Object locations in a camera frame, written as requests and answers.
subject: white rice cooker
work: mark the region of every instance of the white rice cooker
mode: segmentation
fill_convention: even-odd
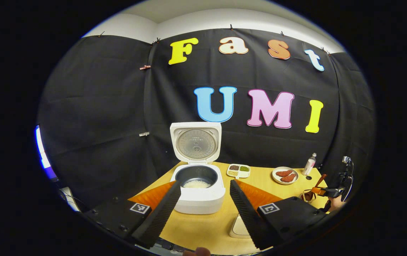
[[[172,123],[170,135],[176,157],[187,164],[173,172],[170,181],[181,183],[175,210],[187,214],[212,214],[223,205],[226,189],[221,170],[208,164],[219,157],[221,124],[213,122]]]

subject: monitor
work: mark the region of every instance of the monitor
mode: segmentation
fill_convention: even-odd
[[[47,156],[45,155],[45,150],[44,150],[44,146],[42,144],[41,131],[39,130],[39,125],[36,126],[36,141],[37,141],[39,155],[41,157],[42,167],[44,168],[45,173],[47,174],[47,177],[49,177],[50,181],[52,181],[52,182],[58,181],[58,177],[55,174],[55,172],[52,170],[49,159],[47,159]]]

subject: plastic bottle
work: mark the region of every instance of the plastic bottle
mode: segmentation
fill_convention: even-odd
[[[308,176],[309,173],[311,172],[311,169],[314,167],[314,164],[316,163],[316,153],[312,153],[312,157],[307,160],[306,166],[304,167],[303,170],[303,175]]]

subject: blue letter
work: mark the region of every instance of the blue letter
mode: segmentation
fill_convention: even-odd
[[[320,57],[315,54],[313,50],[305,50],[304,52],[309,55],[309,58],[311,58],[311,63],[314,65],[314,68],[317,68],[317,70],[319,71],[325,70],[323,66],[320,65],[318,62],[318,60],[320,60]]]
[[[219,92],[224,95],[224,111],[219,114],[211,111],[211,94],[213,92],[214,89],[210,87],[201,87],[194,90],[194,94],[197,95],[197,111],[199,116],[207,122],[225,122],[233,115],[233,94],[236,93],[236,88],[225,86],[219,89]]]

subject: human hand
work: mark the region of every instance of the human hand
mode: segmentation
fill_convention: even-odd
[[[334,211],[334,210],[339,210],[344,206],[345,202],[341,202],[341,197],[342,197],[342,195],[340,195],[338,197],[329,197],[328,198],[331,202],[330,209],[328,209],[329,212]]]
[[[197,247],[195,252],[184,251],[183,256],[210,256],[210,250],[204,247]]]

